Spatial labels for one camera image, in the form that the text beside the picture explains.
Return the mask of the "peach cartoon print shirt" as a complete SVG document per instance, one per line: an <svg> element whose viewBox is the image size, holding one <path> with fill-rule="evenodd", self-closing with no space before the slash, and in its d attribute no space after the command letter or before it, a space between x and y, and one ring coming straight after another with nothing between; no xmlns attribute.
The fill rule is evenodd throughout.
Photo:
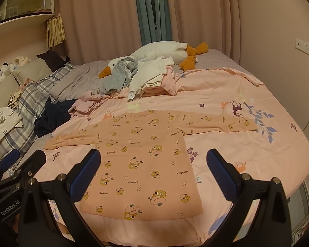
<svg viewBox="0 0 309 247"><path fill-rule="evenodd" d="M80 202L82 212L175 220L203 212L185 136L256 128L245 117L146 110L51 138L46 148L94 145L99 150L101 165Z"/></svg>

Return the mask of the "white folded clothes stack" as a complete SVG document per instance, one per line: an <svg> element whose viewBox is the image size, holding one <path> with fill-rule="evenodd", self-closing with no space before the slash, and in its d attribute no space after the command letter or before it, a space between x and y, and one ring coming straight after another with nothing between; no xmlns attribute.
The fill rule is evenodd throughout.
<svg viewBox="0 0 309 247"><path fill-rule="evenodd" d="M14 128L23 127L23 118L18 112L8 107L0 108L0 142Z"/></svg>

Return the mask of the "navy blue garment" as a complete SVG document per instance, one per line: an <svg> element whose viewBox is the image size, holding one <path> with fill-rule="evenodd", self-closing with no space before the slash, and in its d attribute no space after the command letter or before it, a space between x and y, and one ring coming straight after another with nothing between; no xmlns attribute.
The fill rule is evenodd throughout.
<svg viewBox="0 0 309 247"><path fill-rule="evenodd" d="M49 97L44 105L43 113L34 122L35 135L38 138L43 137L68 122L71 118L68 111L75 102L76 99L52 103Z"/></svg>

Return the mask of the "beige headboard cushion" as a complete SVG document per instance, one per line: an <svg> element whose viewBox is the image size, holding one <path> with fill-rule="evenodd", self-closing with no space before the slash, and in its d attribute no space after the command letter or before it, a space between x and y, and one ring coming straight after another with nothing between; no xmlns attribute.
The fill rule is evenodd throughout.
<svg viewBox="0 0 309 247"><path fill-rule="evenodd" d="M26 79L37 82L50 74L52 74L52 71L43 59L35 59L14 70L12 74L0 83L0 108L8 105L10 95L15 93L24 84Z"/></svg>

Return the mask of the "plaid blue white blanket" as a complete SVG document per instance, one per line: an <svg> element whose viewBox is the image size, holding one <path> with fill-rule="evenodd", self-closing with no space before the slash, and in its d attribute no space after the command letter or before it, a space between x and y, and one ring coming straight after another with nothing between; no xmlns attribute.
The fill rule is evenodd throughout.
<svg viewBox="0 0 309 247"><path fill-rule="evenodd" d="M51 75L35 83L27 85L18 101L17 112L21 115L24 127L14 128L0 142L0 152L7 154L11 150L19 151L24 156L37 136L34 132L34 122L41 116L45 103L50 97L50 91L66 76L74 66L71 62L65 64Z"/></svg>

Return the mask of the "pink printed bed sheet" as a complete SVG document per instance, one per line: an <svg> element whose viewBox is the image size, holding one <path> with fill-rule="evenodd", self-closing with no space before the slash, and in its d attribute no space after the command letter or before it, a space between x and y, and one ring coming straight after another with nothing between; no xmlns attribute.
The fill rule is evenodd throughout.
<svg viewBox="0 0 309 247"><path fill-rule="evenodd" d="M291 195L309 175L309 141L285 108L257 78L237 70L198 70L179 76L175 96L158 95L134 101L109 99L88 118L73 117L52 138L82 130L124 113L146 110L182 111L245 117L255 122L248 132L206 132L186 135L185 143L200 194L203 212L175 220L125 220L82 212L103 241L130 246L197 246L209 238L231 208L206 164L206 153L215 148L239 173L253 178L282 181ZM67 173L94 145L44 148L45 165L39 181Z"/></svg>

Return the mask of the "panda plush toy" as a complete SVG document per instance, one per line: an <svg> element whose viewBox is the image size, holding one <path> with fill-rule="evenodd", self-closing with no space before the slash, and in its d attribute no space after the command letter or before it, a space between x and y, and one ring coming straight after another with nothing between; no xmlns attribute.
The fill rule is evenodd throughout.
<svg viewBox="0 0 309 247"><path fill-rule="evenodd" d="M9 75L11 71L9 70L9 64L3 63L0 67L0 83L3 82Z"/></svg>

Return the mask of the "pink garment pile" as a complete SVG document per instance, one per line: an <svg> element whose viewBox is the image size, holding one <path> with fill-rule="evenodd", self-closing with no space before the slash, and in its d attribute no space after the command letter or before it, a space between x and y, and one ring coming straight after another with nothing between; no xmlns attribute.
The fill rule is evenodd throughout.
<svg viewBox="0 0 309 247"><path fill-rule="evenodd" d="M139 97L150 97L166 94L174 96L177 94L175 72L173 67L166 66L166 68L167 73L163 76L160 85L146 87L143 94L141 94ZM112 95L95 94L93 91L87 91L74 102L74 104L68 110L68 114L71 116L86 117L109 99L122 99L127 97L127 87L123 88L118 93L115 92Z"/></svg>

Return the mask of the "dark brown pillow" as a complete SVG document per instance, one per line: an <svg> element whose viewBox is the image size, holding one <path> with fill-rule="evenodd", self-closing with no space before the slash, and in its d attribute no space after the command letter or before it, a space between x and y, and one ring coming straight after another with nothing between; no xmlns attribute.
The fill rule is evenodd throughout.
<svg viewBox="0 0 309 247"><path fill-rule="evenodd" d="M64 67L66 63L71 61L68 56L64 60L58 53L53 50L48 50L47 52L37 55L37 57L44 60L52 72L55 72L59 68Z"/></svg>

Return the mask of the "yellow hanging fabric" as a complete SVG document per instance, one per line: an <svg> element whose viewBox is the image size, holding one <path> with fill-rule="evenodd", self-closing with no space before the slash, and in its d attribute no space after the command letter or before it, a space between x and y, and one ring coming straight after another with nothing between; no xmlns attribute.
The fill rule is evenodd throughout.
<svg viewBox="0 0 309 247"><path fill-rule="evenodd" d="M66 40L66 34L63 27L62 16L59 13L57 16L49 19L46 23L46 45L50 49L63 43Z"/></svg>

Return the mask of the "grey garment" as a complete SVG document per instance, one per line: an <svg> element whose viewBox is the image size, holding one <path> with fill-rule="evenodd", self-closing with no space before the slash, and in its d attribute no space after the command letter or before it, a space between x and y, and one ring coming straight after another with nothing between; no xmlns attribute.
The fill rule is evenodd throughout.
<svg viewBox="0 0 309 247"><path fill-rule="evenodd" d="M128 87L138 71L138 63L131 56L111 60L107 67L111 74L105 76L101 87L101 93L106 95L120 92L123 88Z"/></svg>

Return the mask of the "white folded garment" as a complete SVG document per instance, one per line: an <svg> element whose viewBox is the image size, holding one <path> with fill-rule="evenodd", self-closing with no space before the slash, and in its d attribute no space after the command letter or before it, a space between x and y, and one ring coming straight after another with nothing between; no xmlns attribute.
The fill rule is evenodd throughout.
<svg viewBox="0 0 309 247"><path fill-rule="evenodd" d="M160 56L154 60L140 60L138 71L134 74L129 84L128 100L142 95L148 86L160 86L163 76L167 73L166 66L173 66L172 57Z"/></svg>

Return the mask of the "pink curtain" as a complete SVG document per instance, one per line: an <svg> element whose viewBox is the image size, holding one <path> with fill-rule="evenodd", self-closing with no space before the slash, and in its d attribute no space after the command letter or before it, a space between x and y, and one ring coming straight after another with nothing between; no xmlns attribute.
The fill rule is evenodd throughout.
<svg viewBox="0 0 309 247"><path fill-rule="evenodd" d="M168 0L172 40L210 48L239 61L238 0ZM75 64L126 56L140 48L136 0L57 0Z"/></svg>

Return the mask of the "white goose plush toy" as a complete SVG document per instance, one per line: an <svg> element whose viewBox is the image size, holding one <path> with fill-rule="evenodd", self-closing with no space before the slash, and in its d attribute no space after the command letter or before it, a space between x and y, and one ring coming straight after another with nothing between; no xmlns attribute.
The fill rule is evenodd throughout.
<svg viewBox="0 0 309 247"><path fill-rule="evenodd" d="M114 66L119 60L131 57L135 61L141 60L155 60L158 57L164 57L165 59L171 57L175 65L183 71L195 69L196 62L198 61L197 56L205 54L209 51L209 46L206 42L202 42L197 47L190 46L187 42L177 41L159 41L148 43L129 56L119 57L112 59L109 64L99 74L99 78L105 78L111 75Z"/></svg>

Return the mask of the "white wall socket strip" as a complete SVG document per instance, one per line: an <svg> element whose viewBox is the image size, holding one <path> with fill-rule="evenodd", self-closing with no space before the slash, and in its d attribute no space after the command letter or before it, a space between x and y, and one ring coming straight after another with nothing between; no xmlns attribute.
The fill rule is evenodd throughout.
<svg viewBox="0 0 309 247"><path fill-rule="evenodd" d="M309 44L300 40L300 39L296 39L295 41L295 48L307 55L309 55Z"/></svg>

